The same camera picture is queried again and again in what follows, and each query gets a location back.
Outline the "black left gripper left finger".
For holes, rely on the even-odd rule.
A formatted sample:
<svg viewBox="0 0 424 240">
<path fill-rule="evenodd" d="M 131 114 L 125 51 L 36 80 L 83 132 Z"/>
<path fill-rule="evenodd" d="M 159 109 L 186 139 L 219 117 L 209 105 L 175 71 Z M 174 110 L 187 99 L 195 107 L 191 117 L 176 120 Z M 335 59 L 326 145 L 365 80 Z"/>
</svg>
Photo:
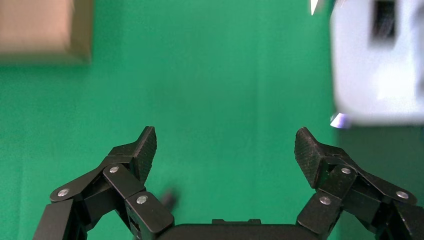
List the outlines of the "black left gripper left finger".
<svg viewBox="0 0 424 240">
<path fill-rule="evenodd" d="M 113 147 L 99 166 L 50 194 L 33 238 L 85 240 L 114 211 L 135 239 L 157 240 L 174 225 L 174 217 L 145 187 L 156 150 L 152 126 L 136 141 Z"/>
</svg>

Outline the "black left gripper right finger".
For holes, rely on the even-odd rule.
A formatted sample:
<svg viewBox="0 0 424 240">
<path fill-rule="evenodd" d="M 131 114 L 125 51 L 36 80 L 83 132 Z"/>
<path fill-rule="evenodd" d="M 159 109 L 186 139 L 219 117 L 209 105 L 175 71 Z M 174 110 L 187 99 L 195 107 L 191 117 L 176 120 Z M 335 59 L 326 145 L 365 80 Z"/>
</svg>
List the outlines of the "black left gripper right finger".
<svg viewBox="0 0 424 240">
<path fill-rule="evenodd" d="M 306 128 L 295 135 L 297 164 L 315 193 L 296 224 L 316 240 L 329 237 L 343 212 L 377 240 L 421 240 L 424 209 L 409 191 L 359 167 L 341 148 L 319 142 Z"/>
</svg>

